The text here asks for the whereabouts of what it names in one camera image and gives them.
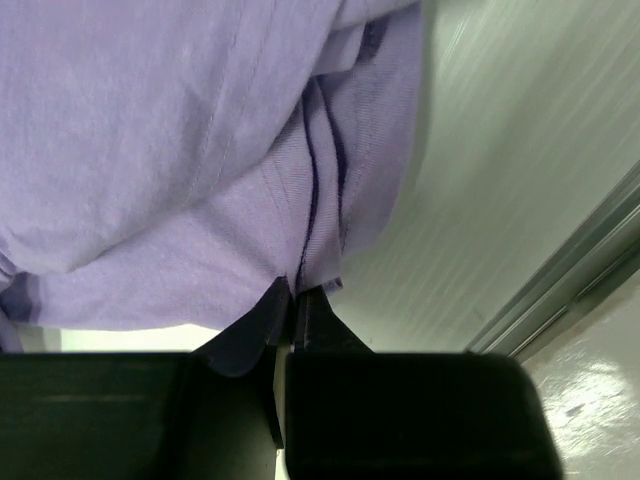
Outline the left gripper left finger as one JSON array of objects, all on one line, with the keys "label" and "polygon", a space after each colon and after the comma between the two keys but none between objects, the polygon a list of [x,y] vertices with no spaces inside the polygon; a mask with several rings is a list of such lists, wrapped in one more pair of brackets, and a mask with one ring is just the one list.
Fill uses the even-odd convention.
[{"label": "left gripper left finger", "polygon": [[291,295],[256,305],[191,353],[1,357],[5,479],[271,479],[274,395]]}]

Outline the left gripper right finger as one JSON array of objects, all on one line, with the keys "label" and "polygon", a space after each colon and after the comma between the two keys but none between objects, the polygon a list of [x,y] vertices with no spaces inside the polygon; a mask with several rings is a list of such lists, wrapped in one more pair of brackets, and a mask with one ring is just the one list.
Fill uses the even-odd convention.
[{"label": "left gripper right finger", "polygon": [[560,479],[541,401],[514,359],[376,353],[321,289],[298,301],[285,367],[293,479]]}]

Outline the purple t shirt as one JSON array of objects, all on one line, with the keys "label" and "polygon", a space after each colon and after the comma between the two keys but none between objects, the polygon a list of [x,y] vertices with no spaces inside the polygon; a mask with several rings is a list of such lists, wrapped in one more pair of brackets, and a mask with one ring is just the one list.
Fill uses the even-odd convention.
[{"label": "purple t shirt", "polygon": [[5,1],[1,348],[341,285],[411,157],[419,1]]}]

